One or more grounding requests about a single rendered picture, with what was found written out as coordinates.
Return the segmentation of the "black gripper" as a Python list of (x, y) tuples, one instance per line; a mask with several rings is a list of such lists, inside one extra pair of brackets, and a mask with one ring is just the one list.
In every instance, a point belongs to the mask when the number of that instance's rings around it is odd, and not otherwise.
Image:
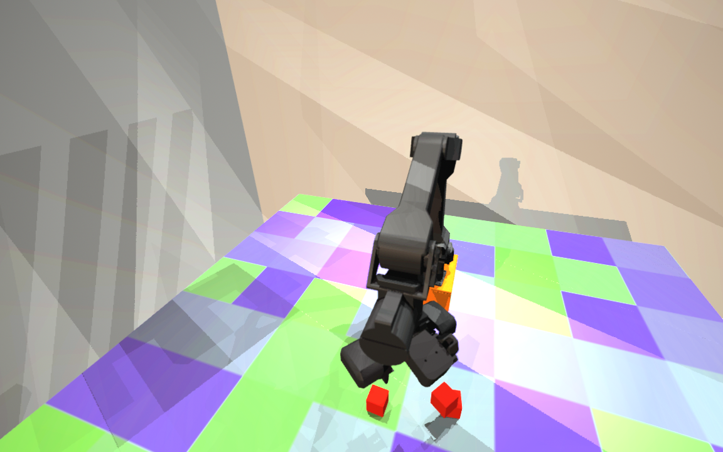
[[(418, 315), (413, 334), (418, 331), (418, 326), (424, 321), (427, 323), (431, 335), (436, 333), (435, 329), (440, 336), (444, 333), (456, 332), (457, 321), (450, 312), (439, 305), (438, 301), (432, 300), (424, 303), (424, 307), (422, 307), (422, 311)], [(360, 347), (359, 340), (342, 347), (340, 359), (354, 383), (361, 389), (367, 388), (370, 384), (381, 379), (385, 384), (388, 384), (389, 375), (394, 372), (393, 367), (379, 364), (374, 362), (372, 358), (367, 357)]]

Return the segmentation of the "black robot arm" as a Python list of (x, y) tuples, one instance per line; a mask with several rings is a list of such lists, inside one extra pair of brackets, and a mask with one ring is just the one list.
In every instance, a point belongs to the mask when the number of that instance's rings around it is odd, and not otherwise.
[[(442, 286), (444, 264), (454, 258), (444, 210), (447, 179), (462, 146), (456, 132), (422, 131), (411, 138), (404, 192), (374, 237), (365, 286), (378, 290), (378, 299), (359, 339), (362, 351), (382, 365), (405, 362), (425, 388), (458, 361), (453, 333), (431, 335), (425, 321), (413, 332), (429, 287)], [(378, 274), (379, 264), (386, 274)]]

